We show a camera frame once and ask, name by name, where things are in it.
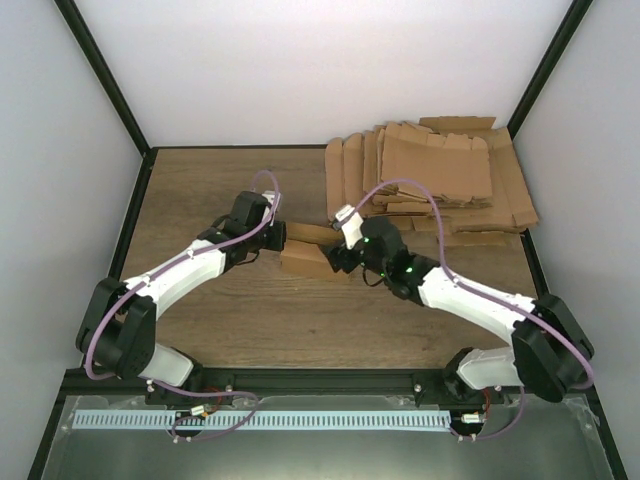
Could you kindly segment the clear plastic sheet cover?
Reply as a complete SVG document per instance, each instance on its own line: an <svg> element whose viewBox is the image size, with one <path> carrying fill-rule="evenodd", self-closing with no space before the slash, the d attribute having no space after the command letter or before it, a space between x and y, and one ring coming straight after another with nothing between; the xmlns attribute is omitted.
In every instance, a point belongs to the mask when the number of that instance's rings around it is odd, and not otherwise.
<svg viewBox="0 0 640 480"><path fill-rule="evenodd" d="M141 398L77 396L59 408L33 479L612 479L585 398L494 405L485 434L448 432L73 430L78 410L159 410ZM257 411L400 411L401 397L272 397ZM238 400L221 411L245 412Z"/></svg>

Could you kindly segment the black frame post right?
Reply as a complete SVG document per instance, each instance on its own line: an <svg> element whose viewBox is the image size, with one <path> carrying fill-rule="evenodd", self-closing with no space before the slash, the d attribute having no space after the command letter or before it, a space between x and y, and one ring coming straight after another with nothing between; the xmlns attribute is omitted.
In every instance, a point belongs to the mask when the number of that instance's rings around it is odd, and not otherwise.
<svg viewBox="0 0 640 480"><path fill-rule="evenodd" d="M518 135L592 3L592 0L573 0L570 3L507 123L512 139Z"/></svg>

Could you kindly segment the brown cardboard box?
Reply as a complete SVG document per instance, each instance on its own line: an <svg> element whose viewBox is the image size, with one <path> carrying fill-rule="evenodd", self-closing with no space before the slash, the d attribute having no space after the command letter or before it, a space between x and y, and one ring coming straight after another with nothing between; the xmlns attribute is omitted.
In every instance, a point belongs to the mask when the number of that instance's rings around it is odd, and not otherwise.
<svg viewBox="0 0 640 480"><path fill-rule="evenodd" d="M330 227L287 222L286 242L280 253L281 270L304 278L349 283L350 275L334 272L321 250L342 239L342 234Z"/></svg>

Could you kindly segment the stack of flat cardboard blanks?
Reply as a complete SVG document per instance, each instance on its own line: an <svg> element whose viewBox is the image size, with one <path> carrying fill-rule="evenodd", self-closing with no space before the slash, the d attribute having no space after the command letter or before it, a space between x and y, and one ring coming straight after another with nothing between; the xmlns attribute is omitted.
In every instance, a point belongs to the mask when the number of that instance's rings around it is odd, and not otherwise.
<svg viewBox="0 0 640 480"><path fill-rule="evenodd" d="M539 222L509 130L492 117L390 121L325 148L327 216L345 204L447 243L490 245Z"/></svg>

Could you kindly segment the black frame post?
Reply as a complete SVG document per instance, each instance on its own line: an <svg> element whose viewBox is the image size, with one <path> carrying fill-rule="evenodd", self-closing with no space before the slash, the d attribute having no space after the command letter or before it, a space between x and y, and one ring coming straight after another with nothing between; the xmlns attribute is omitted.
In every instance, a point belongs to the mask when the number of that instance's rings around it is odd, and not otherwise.
<svg viewBox="0 0 640 480"><path fill-rule="evenodd" d="M512 139L518 135L592 3L592 0L573 0L570 3L507 123Z"/></svg>
<svg viewBox="0 0 640 480"><path fill-rule="evenodd" d="M151 147L76 2L73 0L55 0L54 3L136 149L141 156L146 155L151 150Z"/></svg>

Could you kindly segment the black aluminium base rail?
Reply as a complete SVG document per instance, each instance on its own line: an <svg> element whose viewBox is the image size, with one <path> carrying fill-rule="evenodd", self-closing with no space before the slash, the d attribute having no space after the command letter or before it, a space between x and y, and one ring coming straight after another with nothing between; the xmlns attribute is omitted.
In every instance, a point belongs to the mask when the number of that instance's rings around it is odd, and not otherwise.
<svg viewBox="0 0 640 480"><path fill-rule="evenodd" d="M225 391L247 391L263 399L272 396L382 395L407 396L413 400L411 375L425 369L299 369L299 368L198 368L191 378L232 374L235 386ZM66 395L143 395L145 381L91 380L82 368L69 369L61 392Z"/></svg>

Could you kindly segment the black frame post left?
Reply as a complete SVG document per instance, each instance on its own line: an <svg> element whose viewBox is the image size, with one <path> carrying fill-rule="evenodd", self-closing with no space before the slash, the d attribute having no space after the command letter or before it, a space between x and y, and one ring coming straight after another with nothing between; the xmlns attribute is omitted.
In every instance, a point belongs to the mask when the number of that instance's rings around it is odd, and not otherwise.
<svg viewBox="0 0 640 480"><path fill-rule="evenodd" d="M54 3L136 149L141 156L146 155L151 150L151 147L76 2L73 0L55 0Z"/></svg>

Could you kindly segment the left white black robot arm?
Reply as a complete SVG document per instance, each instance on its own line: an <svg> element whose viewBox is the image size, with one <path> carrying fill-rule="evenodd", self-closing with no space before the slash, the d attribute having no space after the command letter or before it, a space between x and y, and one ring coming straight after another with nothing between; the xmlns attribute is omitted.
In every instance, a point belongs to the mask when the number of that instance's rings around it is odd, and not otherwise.
<svg viewBox="0 0 640 480"><path fill-rule="evenodd" d="M75 340L85 355L87 375L94 380L143 378L168 386L181 403L196 402L205 382L196 373L196 361L156 341L157 321L203 283L255 261L263 250L282 251L286 224L275 219L280 203L276 191L243 191L230 213L179 254L125 281L101 280Z"/></svg>

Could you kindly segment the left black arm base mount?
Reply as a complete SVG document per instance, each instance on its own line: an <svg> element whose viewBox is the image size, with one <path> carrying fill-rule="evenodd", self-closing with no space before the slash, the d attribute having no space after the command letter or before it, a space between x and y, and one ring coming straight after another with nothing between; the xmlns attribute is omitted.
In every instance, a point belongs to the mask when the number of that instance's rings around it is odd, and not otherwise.
<svg viewBox="0 0 640 480"><path fill-rule="evenodd" d="M232 374L206 375L199 379L187 380L180 389L196 393L215 393L225 391L228 386L235 386L235 376ZM153 384L154 391L147 392L145 401L147 405L167 406L170 408L187 409L203 403L229 404L230 401L224 398L214 397L191 397L175 393L164 387Z"/></svg>

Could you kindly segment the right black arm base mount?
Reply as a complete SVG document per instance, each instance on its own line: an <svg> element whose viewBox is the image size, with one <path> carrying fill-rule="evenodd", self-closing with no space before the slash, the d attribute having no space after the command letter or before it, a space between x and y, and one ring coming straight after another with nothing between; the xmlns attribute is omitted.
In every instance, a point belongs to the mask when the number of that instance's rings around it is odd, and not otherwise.
<svg viewBox="0 0 640 480"><path fill-rule="evenodd" d="M438 405L442 409L479 408L487 400L481 390L474 390L455 374L444 369L425 369L411 375L417 405Z"/></svg>

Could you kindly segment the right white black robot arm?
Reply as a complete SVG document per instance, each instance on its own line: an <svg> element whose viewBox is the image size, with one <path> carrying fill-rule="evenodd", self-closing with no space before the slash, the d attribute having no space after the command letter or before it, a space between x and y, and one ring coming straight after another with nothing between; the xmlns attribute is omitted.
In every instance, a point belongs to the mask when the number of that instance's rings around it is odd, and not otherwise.
<svg viewBox="0 0 640 480"><path fill-rule="evenodd" d="M331 268L362 268L401 300L462 318L503 340L502 348L467 347L443 369L447 396L458 403L491 387L521 387L558 403L593 383L594 348L566 303L508 294L466 279L441 261L410 251L388 220L355 217L342 240L322 249Z"/></svg>

